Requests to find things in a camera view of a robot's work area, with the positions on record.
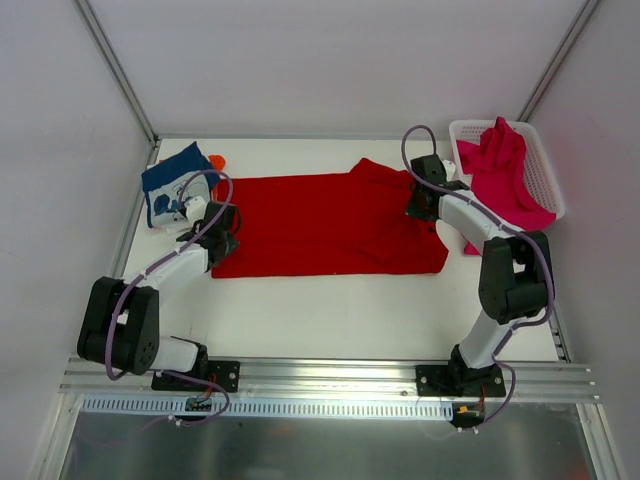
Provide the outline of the red t shirt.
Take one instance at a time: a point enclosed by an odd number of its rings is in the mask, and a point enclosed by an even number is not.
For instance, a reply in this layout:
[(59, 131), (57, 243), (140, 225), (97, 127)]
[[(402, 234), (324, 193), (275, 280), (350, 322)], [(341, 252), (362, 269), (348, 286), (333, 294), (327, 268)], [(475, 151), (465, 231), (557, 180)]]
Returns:
[(241, 216), (216, 279), (437, 274), (449, 251), (432, 222), (407, 215), (412, 178), (369, 159), (346, 173), (236, 178), (220, 186)]

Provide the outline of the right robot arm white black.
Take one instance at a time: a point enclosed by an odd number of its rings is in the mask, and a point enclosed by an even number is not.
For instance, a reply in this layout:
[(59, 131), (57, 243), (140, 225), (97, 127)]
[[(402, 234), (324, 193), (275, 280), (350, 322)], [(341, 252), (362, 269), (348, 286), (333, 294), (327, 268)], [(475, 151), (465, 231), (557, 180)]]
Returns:
[(442, 365), (419, 365), (421, 396), (505, 394), (497, 356), (520, 328), (546, 321), (554, 301), (549, 242), (541, 231), (526, 232), (484, 205), (461, 181), (449, 181), (436, 154), (404, 162), (413, 178), (408, 216), (440, 220), (481, 255), (480, 314), (469, 334)]

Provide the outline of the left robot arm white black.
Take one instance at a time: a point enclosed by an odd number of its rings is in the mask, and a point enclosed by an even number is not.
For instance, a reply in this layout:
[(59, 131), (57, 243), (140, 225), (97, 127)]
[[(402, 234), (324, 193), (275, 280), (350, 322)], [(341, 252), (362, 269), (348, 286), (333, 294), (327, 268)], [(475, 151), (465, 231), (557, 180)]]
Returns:
[(209, 202), (204, 217), (177, 246), (137, 274), (103, 276), (92, 286), (77, 341), (80, 358), (106, 367), (110, 378), (174, 371), (188, 390), (208, 381), (204, 345), (161, 334), (161, 307), (192, 280), (218, 267), (238, 248), (241, 216), (233, 204)]

